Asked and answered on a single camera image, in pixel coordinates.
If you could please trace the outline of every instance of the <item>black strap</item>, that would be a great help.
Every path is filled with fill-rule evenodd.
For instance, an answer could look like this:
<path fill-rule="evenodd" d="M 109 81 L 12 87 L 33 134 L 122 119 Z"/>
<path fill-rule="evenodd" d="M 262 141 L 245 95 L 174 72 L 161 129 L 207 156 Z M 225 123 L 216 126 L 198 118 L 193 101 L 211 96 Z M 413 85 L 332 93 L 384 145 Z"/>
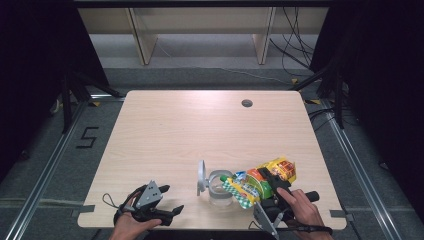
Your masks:
<path fill-rule="evenodd" d="M 319 226 L 319 225 L 307 225 L 300 223 L 296 220 L 291 220 L 290 225 L 293 227 L 288 228 L 276 228 L 277 231 L 300 231 L 300 232 L 328 232 L 330 235 L 333 234 L 333 229 L 327 226 Z"/>
<path fill-rule="evenodd" d="M 123 207 L 122 207 L 122 206 L 123 206 L 123 205 L 121 204 L 121 205 L 119 206 L 118 210 L 116 210 L 115 215 L 113 216 L 113 225 L 116 225 L 116 222 L 118 221 L 118 218 L 119 218 L 120 216 L 122 216 L 122 214 L 124 214 L 124 211 L 123 211 Z"/>

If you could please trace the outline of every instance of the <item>cable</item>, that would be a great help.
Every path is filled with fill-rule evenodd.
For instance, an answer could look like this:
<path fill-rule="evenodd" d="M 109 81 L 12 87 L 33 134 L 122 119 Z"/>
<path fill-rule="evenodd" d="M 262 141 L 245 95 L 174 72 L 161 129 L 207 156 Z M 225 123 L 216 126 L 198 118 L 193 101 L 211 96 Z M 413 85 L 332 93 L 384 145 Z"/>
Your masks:
<path fill-rule="evenodd" d="M 314 132 L 318 131 L 322 126 L 324 126 L 326 123 L 330 122 L 334 117 L 331 117 L 330 119 L 327 119 L 325 122 L 323 122 L 319 127 L 314 129 Z"/>
<path fill-rule="evenodd" d="M 287 69 L 286 69 L 286 67 L 285 67 L 285 64 L 284 64 L 284 56 L 285 55 L 287 55 L 287 56 L 289 56 L 290 58 L 292 58 L 292 59 L 294 59 L 294 57 L 292 57 L 291 55 L 289 55 L 288 53 L 287 53 L 287 48 L 288 48 L 288 46 L 291 46 L 291 47 L 293 47 L 295 50 L 298 50 L 298 51 L 300 51 L 300 52 L 302 52 L 302 54 L 303 54 L 303 56 L 304 56 L 304 58 L 305 58 L 305 61 L 306 61 L 306 64 L 305 63 L 301 63 L 300 62 L 300 60 L 298 60 L 298 59 L 294 59 L 296 62 L 298 62 L 298 63 L 300 63 L 303 67 L 305 67 L 305 68 L 307 68 L 307 69 L 309 69 L 309 65 L 310 65 L 310 61 L 311 61 L 311 58 L 310 58 L 310 56 L 309 56 L 309 54 L 312 54 L 312 53 L 310 53 L 310 52 L 308 52 L 308 51 L 306 51 L 306 49 L 304 48 L 304 44 L 307 46 L 307 47 L 309 47 L 301 38 L 300 38 L 300 30 L 299 30 L 299 21 L 298 21 L 298 15 L 299 15 L 299 8 L 295 8 L 295 22 L 294 22 L 294 25 L 292 24 L 292 21 L 290 20 L 290 18 L 288 17 L 288 15 L 287 15 L 287 12 L 286 12 L 286 10 L 285 10 L 285 8 L 283 7 L 283 11 L 284 11 L 284 14 L 285 14 L 285 16 L 286 16 L 286 19 L 287 19 L 287 21 L 288 21 L 288 23 L 289 23 L 289 25 L 290 25 L 290 28 L 291 28 L 291 33 L 290 33 L 290 37 L 289 37 L 289 39 L 287 40 L 286 38 L 285 38 L 285 36 L 284 36 L 284 34 L 282 35 L 283 36 L 283 38 L 284 38 L 284 40 L 286 41 L 286 46 L 285 46 L 285 48 L 284 48 L 284 50 L 283 49 L 281 49 L 281 48 L 279 48 L 273 41 L 272 41 L 272 43 L 277 47 L 277 49 L 279 49 L 282 53 L 283 53 L 283 58 L 282 58 L 282 60 L 281 60 L 281 64 L 282 64 L 282 66 L 283 66 L 283 69 L 288 73 L 288 74 L 291 74 L 291 75 L 293 75 L 293 76 L 307 76 L 307 75 L 297 75 L 297 74 L 294 74 L 294 73 L 291 73 L 291 72 L 289 72 Z M 301 49 L 298 49 L 298 48 L 296 48 L 296 47 L 294 47 L 291 43 L 290 43 L 290 41 L 291 41 L 291 39 L 292 39 L 292 37 L 293 37 L 293 35 L 298 39 L 298 41 L 299 41 L 299 44 L 300 44 L 300 47 L 301 47 Z"/>
<path fill-rule="evenodd" d="M 352 115 L 343 114 L 343 116 L 355 116 L 355 115 L 353 115 L 353 114 Z M 349 124 L 350 126 L 361 126 L 360 123 L 352 123 L 352 122 L 347 121 L 345 118 L 343 118 L 343 122 Z"/>
<path fill-rule="evenodd" d="M 340 206 L 342 207 L 342 210 L 345 212 L 345 215 L 348 216 L 349 215 L 349 212 L 346 210 L 346 207 L 343 205 L 342 201 L 340 201 L 340 198 L 339 198 L 339 203 L 340 203 Z M 353 223 L 353 221 L 348 221 L 348 222 L 352 226 L 352 229 L 355 232 L 356 237 L 358 238 L 358 240 L 362 240 L 361 235 L 359 234 L 358 229 L 356 228 L 356 226 Z"/>
<path fill-rule="evenodd" d="M 296 227 L 286 227 L 286 228 L 275 228 L 275 230 L 277 232 L 293 232 L 293 231 L 299 231 L 299 232 L 307 232 L 307 233 L 311 233 L 311 232 L 328 232 L 330 235 L 333 234 L 333 229 L 331 229 L 330 227 L 327 226 L 319 226 L 319 225 L 306 225 L 303 223 L 300 223 L 298 221 L 296 221 L 297 224 L 299 224 Z M 261 228 L 255 221 L 250 222 L 248 230 L 251 230 L 251 226 L 252 224 L 254 224 L 259 230 L 264 231 L 270 235 L 272 235 L 271 233 L 265 231 L 263 228 Z"/>
<path fill-rule="evenodd" d="M 293 59 L 294 61 L 296 61 L 297 63 L 299 63 L 300 65 L 302 65 L 304 68 L 309 68 L 308 65 L 306 65 L 305 63 L 301 62 L 299 59 L 295 58 L 293 55 L 291 55 L 290 53 L 284 51 L 283 49 L 281 49 L 279 46 L 277 46 L 277 44 L 274 43 L 274 41 L 270 38 L 269 41 L 282 53 L 284 53 L 285 55 L 287 55 L 288 57 L 290 57 L 291 59 Z"/>
<path fill-rule="evenodd" d="M 100 232 L 102 231 L 102 229 L 97 229 L 96 233 L 93 235 L 93 237 L 91 237 L 91 240 L 94 240 L 97 238 L 97 236 L 99 236 Z"/>
<path fill-rule="evenodd" d="M 162 46 L 159 44 L 159 42 L 158 43 L 156 43 L 157 44 L 157 46 L 170 58 L 170 59 L 172 59 L 172 60 L 174 60 L 174 57 L 171 55 L 171 54 L 169 54 L 167 51 L 165 51 L 165 49 L 163 49 L 162 48 Z M 175 63 L 174 62 L 174 64 L 175 65 L 177 65 L 178 67 L 180 67 L 180 68 L 200 68 L 200 69 L 206 69 L 206 68 L 204 68 L 204 67 L 198 67 L 198 66 L 182 66 L 182 65 L 179 65 L 179 64 L 177 64 L 177 63 Z M 248 73 L 248 72 L 242 72 L 242 71 L 236 71 L 236 70 L 231 70 L 231 69 L 228 69 L 228 68 L 217 68 L 217 69 L 220 69 L 220 70 L 224 70 L 224 71 L 227 71 L 227 72 L 231 72 L 231 73 L 238 73 L 238 74 L 245 74 L 245 75 L 248 75 L 248 76 L 251 76 L 251 77 L 255 77 L 255 78 L 259 78 L 259 79 L 265 79 L 265 80 L 274 80 L 274 81 L 277 81 L 277 82 L 280 82 L 280 83 L 284 83 L 284 84 L 286 84 L 286 85 L 292 85 L 292 83 L 289 83 L 289 82 L 287 82 L 287 81 L 283 81 L 283 80 L 280 80 L 280 79 L 278 79 L 278 78 L 271 78 L 271 77 L 263 77 L 263 76 L 258 76 L 258 75 L 255 75 L 255 74 L 251 74 L 251 73 Z"/>
<path fill-rule="evenodd" d="M 328 113 L 328 112 L 333 112 L 333 111 L 334 111 L 334 108 L 320 109 L 320 110 L 317 110 L 317 111 L 314 111 L 314 112 L 310 112 L 310 113 L 308 113 L 308 115 L 311 115 L 309 117 L 309 119 L 310 119 L 311 123 L 313 123 L 315 118 L 318 117 L 319 115 L 321 115 L 322 113 Z"/>
<path fill-rule="evenodd" d="M 108 203 L 108 202 L 106 202 L 106 201 L 105 201 L 105 196 L 108 196 L 108 197 L 109 197 L 110 202 L 111 202 L 112 204 L 110 204 L 110 203 Z M 106 203 L 107 205 L 109 205 L 109 206 L 111 206 L 111 207 L 119 208 L 118 206 L 116 206 L 116 205 L 115 205 L 115 203 L 113 202 L 112 197 L 110 196 L 110 194 L 109 194 L 109 193 L 105 193 L 105 194 L 103 194 L 102 200 L 103 200 L 103 202 L 104 202 L 104 203 Z"/>

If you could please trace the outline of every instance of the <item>human hand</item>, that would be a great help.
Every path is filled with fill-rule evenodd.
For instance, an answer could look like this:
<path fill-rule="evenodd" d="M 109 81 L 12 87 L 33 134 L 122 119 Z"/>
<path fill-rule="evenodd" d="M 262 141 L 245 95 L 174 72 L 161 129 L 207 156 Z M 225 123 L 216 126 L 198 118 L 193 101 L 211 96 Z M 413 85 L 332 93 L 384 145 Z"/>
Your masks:
<path fill-rule="evenodd" d="M 126 205 L 131 205 L 137 195 L 134 195 L 134 197 L 128 200 Z M 116 221 L 115 228 L 109 240 L 134 240 L 144 231 L 150 230 L 161 223 L 162 221 L 160 219 L 138 222 L 132 217 L 130 212 L 124 212 Z"/>
<path fill-rule="evenodd" d="M 318 208 L 309 201 L 302 190 L 294 190 L 292 195 L 282 188 L 278 188 L 277 192 L 290 205 L 296 221 L 305 225 L 324 226 Z M 295 231 L 295 234 L 303 240 L 333 239 L 328 232 L 307 233 Z"/>

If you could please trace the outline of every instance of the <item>gray carpet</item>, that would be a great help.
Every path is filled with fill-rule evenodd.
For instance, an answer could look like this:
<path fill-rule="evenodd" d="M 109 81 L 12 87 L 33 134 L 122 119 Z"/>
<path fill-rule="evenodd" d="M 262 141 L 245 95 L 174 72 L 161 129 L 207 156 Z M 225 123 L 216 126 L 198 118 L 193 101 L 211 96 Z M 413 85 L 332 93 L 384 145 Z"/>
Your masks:
<path fill-rule="evenodd" d="M 223 69 L 105 69 L 111 87 L 126 93 L 132 89 L 249 89 L 286 90 L 293 78 L 284 70 L 239 70 L 265 79 L 234 73 Z M 297 74 L 310 74 L 297 70 Z M 314 83 L 302 91 L 304 99 L 316 99 Z M 101 93 L 90 89 L 92 93 Z M 101 102 L 98 107 L 87 107 L 77 123 L 75 132 L 60 164 L 55 170 L 43 194 L 23 239 L 91 239 L 97 229 L 83 229 L 73 216 L 83 204 L 97 166 L 107 144 L 122 102 Z M 321 109 L 321 105 L 305 105 L 308 112 Z M 31 158 L 18 162 L 0 185 L 0 238 L 3 239 L 24 199 L 29 195 L 45 166 L 63 127 L 61 112 L 47 119 L 38 137 L 29 148 Z M 379 155 L 362 131 L 352 113 L 345 111 L 345 127 L 361 163 L 366 168 L 381 199 L 389 209 L 404 239 L 422 239 L 424 227 L 391 174 L 378 166 Z M 346 210 L 354 215 L 358 233 L 362 239 L 385 239 L 370 205 L 346 159 L 345 153 L 325 115 L 313 121 L 316 136 L 334 183 L 336 192 Z M 87 127 L 98 127 L 88 134 L 96 137 L 92 148 L 79 149 L 89 144 L 81 140 Z M 96 239 L 107 239 L 111 229 L 103 229 Z M 291 233 L 282 233 L 284 239 L 296 239 Z M 336 239 L 357 239 L 353 227 L 348 224 L 342 231 L 335 231 Z"/>

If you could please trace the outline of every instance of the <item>floor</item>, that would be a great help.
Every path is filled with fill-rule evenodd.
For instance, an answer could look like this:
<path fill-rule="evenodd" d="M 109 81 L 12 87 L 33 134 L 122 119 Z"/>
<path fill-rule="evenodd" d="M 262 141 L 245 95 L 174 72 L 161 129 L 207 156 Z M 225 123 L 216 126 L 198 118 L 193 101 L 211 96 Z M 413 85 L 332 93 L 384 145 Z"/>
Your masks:
<path fill-rule="evenodd" d="M 147 66 L 140 65 L 132 36 L 91 37 L 111 86 L 122 92 L 161 87 L 201 89 L 203 85 L 198 82 L 204 81 L 202 83 L 210 86 L 212 84 L 208 79 L 214 76 L 219 76 L 218 83 L 213 83 L 217 84 L 214 85 L 217 88 L 228 86 L 223 83 L 234 81 L 232 87 L 235 89 L 241 86 L 247 89 L 264 87 L 285 90 L 292 86 L 292 81 L 302 80 L 312 74 L 289 57 L 282 58 L 282 53 L 272 45 L 268 50 L 266 64 L 258 65 L 252 39 L 248 35 L 161 35 Z M 281 35 L 272 36 L 272 39 L 281 48 L 285 47 Z M 302 40 L 312 48 L 316 39 L 316 36 L 302 36 Z M 302 47 L 296 45 L 296 42 L 293 45 L 296 48 Z M 294 48 L 288 51 L 308 63 L 302 51 Z M 140 74 L 144 74 L 141 70 L 150 74 L 152 79 L 159 79 L 163 75 L 168 76 L 168 79 L 158 80 L 162 81 L 160 84 L 147 81 L 141 86 L 137 82 Z M 182 77 L 186 81 L 184 84 L 179 82 Z M 243 78 L 248 79 L 247 84 L 238 81 Z M 302 90 L 305 100 L 317 99 L 315 90 L 318 85 L 319 82 L 316 82 Z M 95 89 L 92 93 L 101 94 Z M 27 215 L 22 218 L 26 223 L 21 225 L 23 231 L 18 231 L 22 239 L 108 238 L 110 229 L 82 229 L 76 222 L 122 106 L 122 101 L 110 101 L 107 98 L 99 101 L 100 107 L 74 107 L 78 124 L 68 137 L 61 134 L 63 117 L 60 110 L 49 118 L 28 148 L 31 158 L 17 162 L 1 183 L 1 239 L 6 238 L 9 230 L 15 227 L 13 224 L 19 224 L 15 219 L 21 215 Z M 305 105 L 310 113 L 330 106 L 331 98 L 323 99 L 320 104 Z M 331 119 L 331 113 L 310 116 L 336 192 L 349 219 L 347 228 L 336 231 L 334 237 L 422 239 L 422 222 L 390 171 L 378 165 L 378 153 L 348 106 L 345 106 L 344 111 L 344 130 L 339 130 Z M 81 136 L 87 127 L 92 126 L 100 129 L 94 131 L 96 143 L 93 148 L 77 148 L 86 144 Z M 58 143 L 64 143 L 65 147 L 58 149 Z M 45 182 L 40 181 L 40 176 L 47 176 Z M 34 207 L 26 205 L 31 197 L 35 199 Z M 295 239 L 291 234 L 282 234 L 281 238 Z"/>

